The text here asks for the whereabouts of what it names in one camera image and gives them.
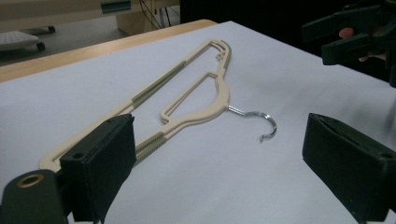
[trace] floor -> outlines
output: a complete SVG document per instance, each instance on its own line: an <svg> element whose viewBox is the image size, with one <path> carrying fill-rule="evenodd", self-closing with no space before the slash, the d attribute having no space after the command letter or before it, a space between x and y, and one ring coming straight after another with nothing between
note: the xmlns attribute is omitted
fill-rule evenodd
<svg viewBox="0 0 396 224"><path fill-rule="evenodd" d="M168 7L166 10L165 8L163 10L157 10L154 13L158 22L156 22L157 26L168 27L180 24L179 11L179 6ZM26 34L37 36L43 41L46 48L39 51L35 45L32 45L24 49L0 51L0 66L49 56L72 49L79 49L128 36L117 28L115 17L59 24L55 25L54 28L54 33L51 33L48 27L22 31Z"/></svg>

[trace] cable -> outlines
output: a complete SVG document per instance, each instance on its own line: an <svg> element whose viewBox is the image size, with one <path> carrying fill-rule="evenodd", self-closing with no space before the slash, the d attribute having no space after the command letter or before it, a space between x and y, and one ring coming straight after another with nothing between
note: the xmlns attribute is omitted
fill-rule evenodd
<svg viewBox="0 0 396 224"><path fill-rule="evenodd" d="M165 8L165 12L166 12L166 17L168 18L169 26L172 26L171 20L169 19L169 14L168 14L168 8L167 7Z"/></svg>
<svg viewBox="0 0 396 224"><path fill-rule="evenodd" d="M177 11L176 11L176 10L174 10L172 7L169 7L169 8L171 8L171 9L172 9L172 11L174 11L174 12L175 12L175 14L177 14L177 16L180 18L180 15L178 15L178 13L177 13Z"/></svg>
<svg viewBox="0 0 396 224"><path fill-rule="evenodd" d="M152 14L152 12L149 10L149 7L146 5L146 3L143 0L140 0L140 7L142 8L142 12L143 14L145 14L146 19L148 19L148 21L151 23L152 26L155 27L156 30L161 29L163 27L161 27L161 25L158 23L158 21L155 19L155 16ZM155 25L155 23L149 18L149 16L146 14L145 9L143 9L143 5L145 6L146 10L148 11L149 15L151 16L151 18L154 19L154 21L157 23L157 25Z"/></svg>

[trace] metal hook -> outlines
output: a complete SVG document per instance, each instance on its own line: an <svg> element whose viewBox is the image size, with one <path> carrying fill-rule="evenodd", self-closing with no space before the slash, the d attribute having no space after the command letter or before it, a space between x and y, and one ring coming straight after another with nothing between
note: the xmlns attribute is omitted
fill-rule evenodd
<svg viewBox="0 0 396 224"><path fill-rule="evenodd" d="M271 118L269 115L262 113L260 111L250 111L250 112L244 112L240 109L237 109L231 105L228 105L228 110L230 110L231 112L234 112L235 114L238 114L240 116L244 116L244 117L251 117L251 116L258 116L258 117L263 117L266 120L268 120L272 126L273 126L273 130L270 133L265 133L263 135L260 136L260 142L264 141L264 139L270 139L273 138L276 134L276 122L274 121L273 118Z"/></svg>

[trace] beige plastic hanger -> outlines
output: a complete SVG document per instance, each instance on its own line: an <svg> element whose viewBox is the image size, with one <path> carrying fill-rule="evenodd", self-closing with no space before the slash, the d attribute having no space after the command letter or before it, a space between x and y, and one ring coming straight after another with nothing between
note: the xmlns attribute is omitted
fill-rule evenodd
<svg viewBox="0 0 396 224"><path fill-rule="evenodd" d="M231 58L231 48L230 46L217 39L208 39L202 45L200 45L195 51L190 53L183 61L178 63L174 68L170 69L163 76L149 84L137 95L131 97L130 100L125 101L122 105L110 111L94 124L90 125L74 137L70 138L60 146L56 147L50 153L45 155L39 163L41 169L50 169L53 171L58 171L61 167L59 164L59 159L62 155L67 152L73 145L80 141L84 136L90 133L94 128L99 126L103 121L115 117L117 115L131 113L139 105L143 104L151 95L153 95L157 90L159 90L163 85L165 85L172 77L174 77L182 68L187 66L187 64L193 61L197 55L204 51L208 47L216 48L219 51L217 59L219 60L219 66L216 72L208 72L203 74L198 80L193 83L188 89L181 93L177 99L170 104L161 113L163 122L165 123L158 131L154 134L148 136L138 144L136 144L136 164L145 159L148 155L154 152L158 147L163 145L169 138L174 136L183 128L207 122L219 116L223 111L230 110L241 116L260 116L269 120L273 126L273 130L268 134L263 134L261 136L261 141L264 138L272 138L276 133L276 123L268 115L262 112L243 112L229 105L230 93L227 84L224 81L224 74L227 65ZM177 107L192 93L204 80L207 78L214 78L216 81L216 87L218 95L216 99L208 107L199 110L197 112L191 113L180 118L171 118L170 115L177 109Z"/></svg>

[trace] table surface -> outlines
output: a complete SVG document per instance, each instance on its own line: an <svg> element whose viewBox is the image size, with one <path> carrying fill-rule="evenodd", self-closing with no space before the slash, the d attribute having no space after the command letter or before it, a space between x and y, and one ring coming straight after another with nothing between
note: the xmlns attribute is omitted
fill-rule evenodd
<svg viewBox="0 0 396 224"><path fill-rule="evenodd" d="M150 40L150 34L143 34L73 51L80 52L74 54L78 59L66 52L4 68L1 189L13 177L36 169L46 153L142 90L201 43L217 38L233 50L225 75L230 104L271 115L278 125L276 136L260 143L268 123L229 111L183 129L132 170L106 223L355 224L303 161L308 114L339 119L396 148L396 91L387 82L343 66L324 66L315 55L232 21L181 26L187 27L184 32L174 27L152 33ZM132 38L144 44L128 41ZM215 68L215 56L211 49L204 52L132 112L136 141L163 125L160 111L203 72ZM216 94L213 80L205 81L173 116L205 107ZM395 219L390 213L386 223Z"/></svg>

